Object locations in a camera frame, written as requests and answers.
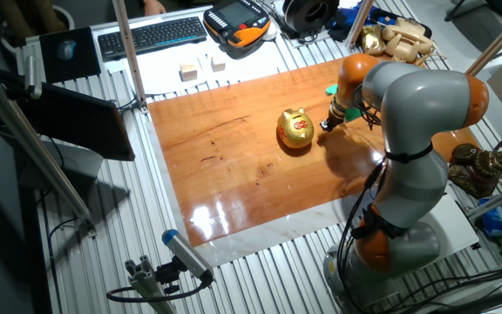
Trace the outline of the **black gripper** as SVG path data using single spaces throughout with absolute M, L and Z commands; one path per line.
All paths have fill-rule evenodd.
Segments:
M 343 123 L 343 117 L 338 114 L 333 114 L 329 112 L 328 118 L 320 123 L 320 127 L 323 131 L 332 132 L 333 128 Z

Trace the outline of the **person hand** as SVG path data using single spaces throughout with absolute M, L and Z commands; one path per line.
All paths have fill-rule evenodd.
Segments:
M 159 0 L 143 0 L 146 16 L 155 16 L 166 13 L 166 7 Z

